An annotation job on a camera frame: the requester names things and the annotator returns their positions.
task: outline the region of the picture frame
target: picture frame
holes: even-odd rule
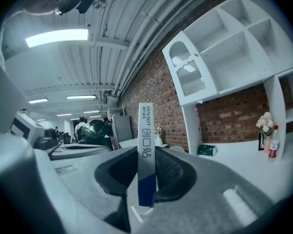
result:
[[[258,150],[262,151],[265,147],[265,138],[264,135],[261,133],[258,133]]]

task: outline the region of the vase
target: vase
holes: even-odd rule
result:
[[[163,144],[163,141],[161,139],[161,136],[159,134],[155,135],[155,145],[156,146],[161,146]]]
[[[264,152],[265,153],[269,153],[269,149],[270,149],[270,140],[271,140],[271,136],[266,136],[265,137],[265,146],[264,146]]]

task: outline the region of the brick wall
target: brick wall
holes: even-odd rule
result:
[[[287,78],[281,80],[286,109],[293,107]],[[256,122],[269,111],[263,84],[196,105],[202,141],[237,142],[258,139]]]
[[[155,127],[162,127],[163,142],[170,146],[180,145],[188,150],[182,110],[162,48],[180,30],[185,29],[223,1],[225,0],[207,0],[179,22],[153,50],[125,93],[121,94],[118,105],[125,106],[126,114],[130,116],[134,137],[137,137],[139,103],[152,102]],[[286,83],[284,87],[288,95],[289,89]],[[201,117],[199,122],[201,132],[198,137],[205,142],[255,139],[257,138],[255,122],[262,113],[269,110],[263,85],[205,102],[194,108]]]

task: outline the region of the white countertop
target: white countertop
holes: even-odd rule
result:
[[[126,148],[126,147],[129,147],[129,146],[138,146],[138,138],[133,138],[133,139],[130,139],[130,140],[126,140],[126,141],[122,141],[122,142],[119,142],[118,143],[122,148]]]
[[[215,156],[199,157],[222,163],[262,190],[273,202],[293,193],[293,158],[268,162],[268,154],[258,151],[258,140],[217,143]]]

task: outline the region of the flower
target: flower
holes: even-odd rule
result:
[[[256,123],[256,127],[261,128],[264,125],[266,125],[266,120],[263,118],[258,119],[258,121]]]
[[[266,119],[266,120],[270,120],[270,119],[272,119],[272,116],[271,116],[271,114],[270,114],[269,112],[264,113],[263,117],[264,117],[264,119]]]
[[[268,127],[272,127],[273,126],[273,121],[270,119],[270,120],[268,120],[268,122],[267,122],[267,126]]]
[[[162,128],[160,128],[159,126],[156,128],[155,132],[156,135],[161,135],[162,134]]]
[[[269,131],[269,127],[267,125],[263,126],[263,131],[266,133]]]

